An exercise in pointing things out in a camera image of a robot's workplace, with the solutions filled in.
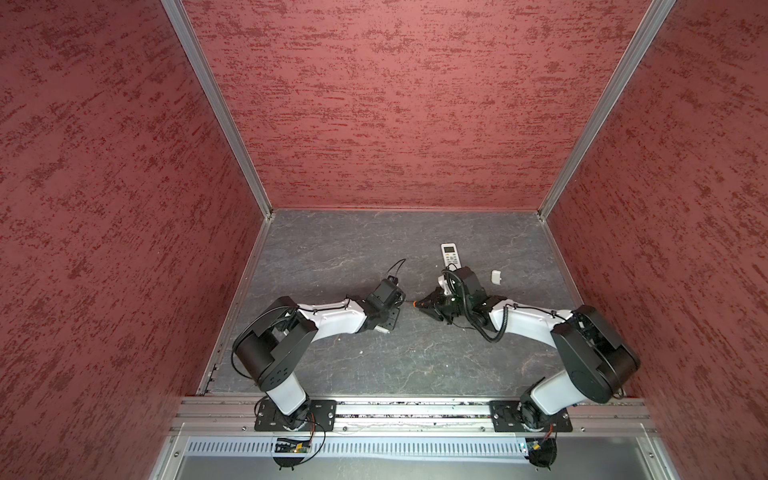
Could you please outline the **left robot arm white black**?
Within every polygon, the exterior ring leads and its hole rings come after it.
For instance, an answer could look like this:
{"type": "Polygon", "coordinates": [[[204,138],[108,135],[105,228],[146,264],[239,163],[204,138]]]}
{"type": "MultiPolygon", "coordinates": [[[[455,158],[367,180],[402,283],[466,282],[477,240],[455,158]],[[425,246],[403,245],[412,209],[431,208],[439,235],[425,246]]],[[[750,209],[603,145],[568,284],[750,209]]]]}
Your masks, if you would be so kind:
{"type": "Polygon", "coordinates": [[[236,337],[232,357],[243,367],[239,373],[251,379],[285,419],[302,420],[309,396],[295,370],[312,343],[371,330],[389,333],[405,298],[392,275],[365,297],[321,305],[280,297],[236,337]]]}

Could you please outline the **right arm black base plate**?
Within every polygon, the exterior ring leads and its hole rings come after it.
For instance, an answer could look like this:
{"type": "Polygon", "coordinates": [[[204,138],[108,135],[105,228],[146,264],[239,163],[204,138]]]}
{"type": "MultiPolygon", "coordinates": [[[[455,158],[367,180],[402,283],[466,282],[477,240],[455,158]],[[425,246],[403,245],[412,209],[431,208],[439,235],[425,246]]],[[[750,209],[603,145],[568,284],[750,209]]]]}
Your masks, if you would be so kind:
{"type": "Polygon", "coordinates": [[[566,409],[546,414],[532,401],[492,400],[490,419],[497,433],[570,433],[573,426],[566,409]]]}

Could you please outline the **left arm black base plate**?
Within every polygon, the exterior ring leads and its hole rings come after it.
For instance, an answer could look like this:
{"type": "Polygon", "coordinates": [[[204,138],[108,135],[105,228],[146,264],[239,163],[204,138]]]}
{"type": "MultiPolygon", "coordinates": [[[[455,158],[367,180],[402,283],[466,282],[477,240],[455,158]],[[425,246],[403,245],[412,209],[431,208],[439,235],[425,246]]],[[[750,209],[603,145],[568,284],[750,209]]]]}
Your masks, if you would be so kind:
{"type": "Polygon", "coordinates": [[[330,432],[334,428],[338,402],[307,400],[294,413],[284,414],[268,397],[254,406],[256,432],[330,432]]]}

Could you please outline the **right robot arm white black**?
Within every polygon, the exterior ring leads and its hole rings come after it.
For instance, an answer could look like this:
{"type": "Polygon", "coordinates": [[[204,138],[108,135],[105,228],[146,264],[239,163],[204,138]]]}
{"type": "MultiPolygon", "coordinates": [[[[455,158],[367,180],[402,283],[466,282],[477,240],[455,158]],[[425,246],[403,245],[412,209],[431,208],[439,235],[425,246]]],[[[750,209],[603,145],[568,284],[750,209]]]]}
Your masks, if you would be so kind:
{"type": "Polygon", "coordinates": [[[608,403],[641,367],[639,356],[597,309],[552,310],[490,295],[468,267],[443,269],[435,290],[414,307],[447,324],[463,317],[489,343],[517,335],[557,351],[563,370],[529,387],[519,400],[518,421],[532,431],[584,400],[608,403]]]}

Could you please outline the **white remote orange button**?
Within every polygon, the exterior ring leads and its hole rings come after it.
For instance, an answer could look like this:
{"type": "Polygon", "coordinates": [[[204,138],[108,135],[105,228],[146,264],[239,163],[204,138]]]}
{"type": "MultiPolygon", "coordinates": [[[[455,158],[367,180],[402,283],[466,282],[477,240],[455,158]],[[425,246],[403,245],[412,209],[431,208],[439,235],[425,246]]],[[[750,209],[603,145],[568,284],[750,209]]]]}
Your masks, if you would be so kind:
{"type": "Polygon", "coordinates": [[[382,320],[374,327],[374,330],[381,333],[391,333],[396,328],[399,315],[399,308],[389,310],[386,317],[382,318],[382,320]]]}

